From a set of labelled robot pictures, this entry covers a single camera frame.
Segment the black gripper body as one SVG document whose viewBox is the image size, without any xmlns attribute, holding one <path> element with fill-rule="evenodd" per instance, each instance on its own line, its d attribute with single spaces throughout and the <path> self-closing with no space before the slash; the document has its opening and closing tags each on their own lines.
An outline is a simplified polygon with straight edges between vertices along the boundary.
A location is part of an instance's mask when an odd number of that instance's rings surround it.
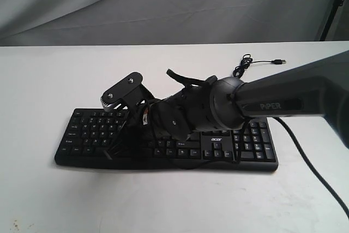
<svg viewBox="0 0 349 233">
<path fill-rule="evenodd" d="M 145 104 L 138 105 L 130 118 L 130 133 L 141 140 L 170 136 L 185 141 L 193 132 L 211 132 L 211 89 L 210 85 L 190 85 L 162 100 L 146 91 L 141 98 Z"/>
</svg>

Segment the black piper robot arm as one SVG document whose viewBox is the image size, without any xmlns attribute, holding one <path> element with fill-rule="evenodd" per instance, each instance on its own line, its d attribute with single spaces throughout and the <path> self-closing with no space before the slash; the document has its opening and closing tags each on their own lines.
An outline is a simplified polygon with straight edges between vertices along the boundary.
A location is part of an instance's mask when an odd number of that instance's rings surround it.
<svg viewBox="0 0 349 233">
<path fill-rule="evenodd" d="M 183 87 L 165 99 L 155 98 L 138 72 L 102 94 L 105 111 L 129 111 L 106 151 L 108 158 L 147 140 L 170 136 L 183 141 L 193 132 L 239 129 L 263 117 L 321 116 L 348 144 L 348 52 L 253 82 L 233 76 L 199 80 L 172 70 L 167 74 Z"/>
</svg>

